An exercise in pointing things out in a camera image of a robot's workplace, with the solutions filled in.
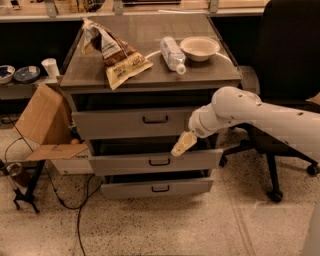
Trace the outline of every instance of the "food package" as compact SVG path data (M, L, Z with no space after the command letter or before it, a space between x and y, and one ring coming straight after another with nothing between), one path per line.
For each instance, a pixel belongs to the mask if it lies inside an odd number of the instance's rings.
M153 65L103 25L85 18L82 29L82 53L87 54L94 49L102 53L105 72L112 90Z

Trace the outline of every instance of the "black office chair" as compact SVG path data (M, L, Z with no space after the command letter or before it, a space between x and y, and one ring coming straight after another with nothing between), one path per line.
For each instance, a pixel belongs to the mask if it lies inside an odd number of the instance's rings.
M264 102L320 113L320 105L306 101L320 91L320 1L271 0L265 7L252 67L260 85ZM269 197L280 202L275 156L295 156L311 163L309 174L319 173L316 161L289 148L287 145L258 130L243 124L249 141L225 150L226 156L255 148L266 154L273 190Z

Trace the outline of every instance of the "plastic bottle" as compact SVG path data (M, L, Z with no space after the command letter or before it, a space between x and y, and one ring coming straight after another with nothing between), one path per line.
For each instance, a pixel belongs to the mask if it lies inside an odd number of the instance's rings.
M165 36L161 39L160 51L170 70L176 71L180 75L186 72L184 65L186 56L172 37Z

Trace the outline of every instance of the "cardboard box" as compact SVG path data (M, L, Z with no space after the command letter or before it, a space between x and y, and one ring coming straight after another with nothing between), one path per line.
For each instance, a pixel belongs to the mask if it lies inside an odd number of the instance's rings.
M26 160L71 159L86 150L86 144L69 144L71 120L63 96L45 84L39 85L14 128L40 144Z
M53 166L61 175L93 173L89 162L90 152L86 149L71 159L51 160Z
M310 101L312 101L313 103L316 103L318 105L320 105L320 92L314 96L313 98L310 99Z

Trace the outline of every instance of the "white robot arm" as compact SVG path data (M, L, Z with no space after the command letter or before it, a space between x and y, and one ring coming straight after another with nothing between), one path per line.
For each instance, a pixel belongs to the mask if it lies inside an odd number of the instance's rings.
M264 103L254 93L235 87L215 92L210 104L195 110L171 153L180 156L197 142L222 128L249 123L320 162L320 115Z

